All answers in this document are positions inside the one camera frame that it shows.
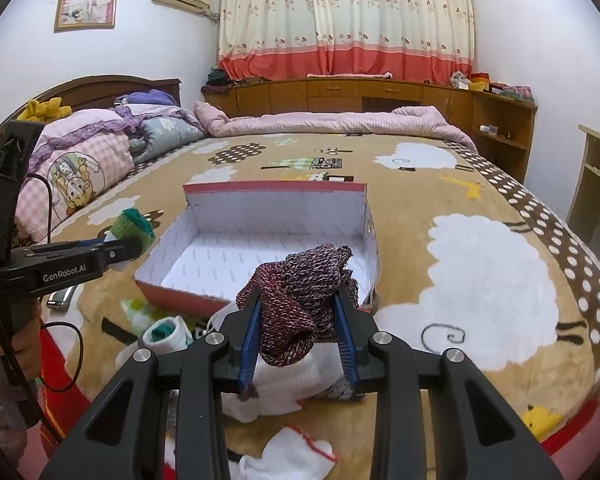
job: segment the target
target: curtain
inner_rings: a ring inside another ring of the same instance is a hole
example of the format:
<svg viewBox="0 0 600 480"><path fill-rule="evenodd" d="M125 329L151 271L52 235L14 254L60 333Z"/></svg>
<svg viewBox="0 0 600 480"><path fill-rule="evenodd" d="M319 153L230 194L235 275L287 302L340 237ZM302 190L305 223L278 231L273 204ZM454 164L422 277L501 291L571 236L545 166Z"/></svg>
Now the curtain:
<svg viewBox="0 0 600 480"><path fill-rule="evenodd" d="M222 0L231 79L379 74L449 84L474 60L471 0Z"/></svg>

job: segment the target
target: bride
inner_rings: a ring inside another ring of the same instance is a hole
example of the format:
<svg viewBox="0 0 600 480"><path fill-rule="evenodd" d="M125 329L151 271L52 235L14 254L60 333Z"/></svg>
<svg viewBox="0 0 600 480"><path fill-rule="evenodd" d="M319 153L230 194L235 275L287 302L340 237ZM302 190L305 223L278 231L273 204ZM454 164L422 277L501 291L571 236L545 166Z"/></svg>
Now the bride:
<svg viewBox="0 0 600 480"><path fill-rule="evenodd" d="M64 12L75 20L75 23L89 21L91 0L65 0Z"/></svg>

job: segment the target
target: white wall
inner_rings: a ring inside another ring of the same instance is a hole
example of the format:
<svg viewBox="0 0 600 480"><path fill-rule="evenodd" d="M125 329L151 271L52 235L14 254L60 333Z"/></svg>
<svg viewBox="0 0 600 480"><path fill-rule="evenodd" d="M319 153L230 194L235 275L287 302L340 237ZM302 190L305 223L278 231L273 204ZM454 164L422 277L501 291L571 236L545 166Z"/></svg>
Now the white wall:
<svg viewBox="0 0 600 480"><path fill-rule="evenodd" d="M177 77L184 106L201 98L218 25L151 0L118 0L114 29L54 33L57 4L12 0L0 17L0 122L40 92L87 75Z"/></svg>
<svg viewBox="0 0 600 480"><path fill-rule="evenodd" d="M531 86L538 104L525 184L560 216L580 172L584 124L600 132L600 14L590 0L473 0L476 70Z"/></svg>

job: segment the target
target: yellow towel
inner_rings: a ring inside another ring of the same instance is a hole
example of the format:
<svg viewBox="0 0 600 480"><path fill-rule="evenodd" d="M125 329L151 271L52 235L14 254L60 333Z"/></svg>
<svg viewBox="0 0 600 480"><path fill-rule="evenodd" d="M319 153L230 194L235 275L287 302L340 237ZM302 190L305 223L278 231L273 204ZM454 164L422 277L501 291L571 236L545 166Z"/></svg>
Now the yellow towel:
<svg viewBox="0 0 600 480"><path fill-rule="evenodd" d="M71 107L60 106L61 102L62 98L60 97L53 97L44 103L32 99L26 104L22 113L18 116L18 120L48 124L56 119L68 117L71 115Z"/></svg>

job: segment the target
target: human hand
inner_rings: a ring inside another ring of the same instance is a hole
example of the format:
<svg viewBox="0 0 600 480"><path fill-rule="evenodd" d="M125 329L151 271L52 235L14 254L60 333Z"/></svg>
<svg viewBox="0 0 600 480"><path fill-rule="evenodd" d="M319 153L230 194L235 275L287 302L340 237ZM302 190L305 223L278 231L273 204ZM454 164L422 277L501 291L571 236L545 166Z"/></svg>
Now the human hand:
<svg viewBox="0 0 600 480"><path fill-rule="evenodd" d="M18 364L27 379L33 379L40 374L40 302L35 300L31 306L31 320L11 338L11 346L16 354ZM0 355L4 352L0 346Z"/></svg>

